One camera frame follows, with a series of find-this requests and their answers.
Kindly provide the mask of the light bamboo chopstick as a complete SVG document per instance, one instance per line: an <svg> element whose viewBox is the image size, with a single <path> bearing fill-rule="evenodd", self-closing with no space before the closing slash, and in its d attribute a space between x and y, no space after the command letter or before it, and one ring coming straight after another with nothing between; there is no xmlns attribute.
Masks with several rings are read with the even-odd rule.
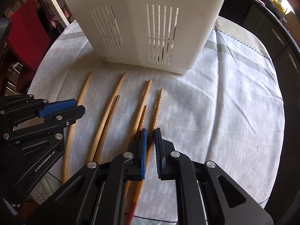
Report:
<svg viewBox="0 0 300 225"><path fill-rule="evenodd" d="M120 98L120 95L117 95L115 97L112 108L110 109L109 115L107 117L107 121L105 122L104 129L103 129L103 132L102 132L102 135L101 135L101 138L100 138L100 141L99 141L99 144L98 144L98 147L97 147L96 153L94 155L94 159L93 159L93 161L95 161L97 163L99 163L99 161L100 161L102 149L103 149L103 146L104 146L111 122L112 122L112 118L114 116L117 105L119 103L119 98Z"/></svg>
<svg viewBox="0 0 300 225"><path fill-rule="evenodd" d="M90 71L90 73L87 76L87 79L84 83L84 86L79 94L77 106L82 104L92 76L93 76L93 71ZM69 163L70 163L70 155L71 155L71 147L72 147L73 137L75 135L75 129L76 129L76 124L71 125L69 128L68 135L67 135L66 149L65 149L65 153L64 153L64 160L63 160L63 166L62 166L62 182L63 183L65 183L69 179Z"/></svg>
<svg viewBox="0 0 300 225"><path fill-rule="evenodd" d="M98 127L98 130L95 134L95 137L91 143L91 147L90 147L90 150L89 150L89 153L88 153L88 156L87 156L87 162L90 162L94 159L94 156L96 154L96 150L97 150L97 147L98 147L98 144L100 142L100 139L101 139L101 135L103 133L103 130L104 130L104 127L105 127L105 124L106 124L106 121L108 119L108 116L109 116L109 113L112 109L112 106L113 106L113 103L115 101L115 98L119 92L119 89L121 88L121 85L123 84L123 80L125 78L125 75L126 73L124 72L116 86L116 88L114 89L113 91L113 94L111 96L111 99L107 105L107 107L105 108L105 111L104 111L104 115L102 117L102 120L100 121L100 125Z"/></svg>

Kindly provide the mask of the red-tipped chopstick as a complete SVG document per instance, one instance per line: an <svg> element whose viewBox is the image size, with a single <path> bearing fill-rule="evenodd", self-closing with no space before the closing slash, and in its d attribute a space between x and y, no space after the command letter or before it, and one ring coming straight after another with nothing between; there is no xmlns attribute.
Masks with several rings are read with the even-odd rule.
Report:
<svg viewBox="0 0 300 225"><path fill-rule="evenodd" d="M137 128L137 132L136 132L135 138L134 138L135 141L137 141L139 136L140 136L140 131L143 128L144 120L145 120L145 117L146 117L146 112L147 112L147 105L145 105L144 108L143 108L142 115L140 117L139 125L138 125L138 128ZM132 201L126 225L131 224L136 205L137 205L137 203L135 201Z"/></svg>

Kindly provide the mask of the ribbed wooden chopstick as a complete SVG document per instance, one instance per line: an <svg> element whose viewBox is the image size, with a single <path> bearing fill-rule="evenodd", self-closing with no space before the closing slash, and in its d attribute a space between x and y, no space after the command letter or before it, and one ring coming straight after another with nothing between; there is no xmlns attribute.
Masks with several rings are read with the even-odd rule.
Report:
<svg viewBox="0 0 300 225"><path fill-rule="evenodd" d="M152 125L153 131L156 129L156 126L157 126L162 97L163 97L163 88L160 89L160 93L159 93L159 97L158 97L158 101L157 101L157 105L156 105L156 109L155 109L155 113L154 113L154 120L153 120L153 125Z"/></svg>

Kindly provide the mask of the brown wooden chopstick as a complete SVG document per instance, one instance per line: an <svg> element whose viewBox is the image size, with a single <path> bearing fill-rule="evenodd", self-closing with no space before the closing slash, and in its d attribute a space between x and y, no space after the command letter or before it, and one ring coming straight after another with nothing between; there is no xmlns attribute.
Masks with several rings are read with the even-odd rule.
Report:
<svg viewBox="0 0 300 225"><path fill-rule="evenodd" d="M135 137L140 132L138 127L139 127L140 122L142 120L144 106L146 105L146 99L147 99L148 93L150 91L151 84L152 84L151 80L149 80L146 84L146 88L145 88L145 91L144 91L144 94L143 94L143 97L142 97L142 101L141 101L141 103L138 107L137 116L136 116L136 119L134 121L133 127L131 129L130 138L128 139L128 143L127 143L127 146L126 146L126 151L131 153L133 157L137 157L136 159L133 159L133 161L134 161L133 164L135 165L137 163L137 167L134 166L135 176L134 176L133 181L140 181L142 175L144 175L144 169L145 169L145 164L146 163L142 160L142 158L139 157L140 148L143 148L143 147L142 146L140 147L139 137L138 137L138 140L137 140L138 145L137 146L135 145L136 144Z"/></svg>

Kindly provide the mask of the white striped tablecloth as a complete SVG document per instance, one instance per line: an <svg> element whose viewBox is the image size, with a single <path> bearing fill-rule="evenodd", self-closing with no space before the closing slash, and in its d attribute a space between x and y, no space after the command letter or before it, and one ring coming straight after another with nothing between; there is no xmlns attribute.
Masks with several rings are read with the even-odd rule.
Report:
<svg viewBox="0 0 300 225"><path fill-rule="evenodd" d="M219 17L193 68L178 75L102 62L73 22L48 50L28 91L50 102L77 99L90 71L86 112L76 122L71 147L70 175L86 164L105 108L125 72L100 163L126 150L151 80L144 127L152 126L163 88L157 122L163 138L193 161L215 161L260 206L266 205L278 172L285 114L273 62L255 35Z"/></svg>

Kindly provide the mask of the red chair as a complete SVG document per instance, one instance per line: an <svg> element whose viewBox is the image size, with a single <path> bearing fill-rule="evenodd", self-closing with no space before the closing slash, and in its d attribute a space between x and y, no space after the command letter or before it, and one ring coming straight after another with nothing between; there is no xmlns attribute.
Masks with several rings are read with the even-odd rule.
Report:
<svg viewBox="0 0 300 225"><path fill-rule="evenodd" d="M18 76L16 90L21 92L32 81L51 39L37 14L35 0L27 0L11 16L8 46L23 65Z"/></svg>

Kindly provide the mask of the checkered hanging apron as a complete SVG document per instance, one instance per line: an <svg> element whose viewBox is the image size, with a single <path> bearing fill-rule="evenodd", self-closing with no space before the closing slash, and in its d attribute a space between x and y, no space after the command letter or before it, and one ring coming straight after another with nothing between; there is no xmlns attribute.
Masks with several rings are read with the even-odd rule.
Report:
<svg viewBox="0 0 300 225"><path fill-rule="evenodd" d="M69 11L65 0L38 0L43 7L47 20L51 27L57 28L61 25L66 28L70 22L72 13Z"/></svg>

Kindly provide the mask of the white plastic utensil holder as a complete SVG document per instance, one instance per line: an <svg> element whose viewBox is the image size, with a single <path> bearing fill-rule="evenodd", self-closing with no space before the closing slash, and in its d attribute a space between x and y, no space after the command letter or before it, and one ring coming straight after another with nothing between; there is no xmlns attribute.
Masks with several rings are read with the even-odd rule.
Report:
<svg viewBox="0 0 300 225"><path fill-rule="evenodd" d="M106 62L184 75L224 0L65 0L94 51Z"/></svg>

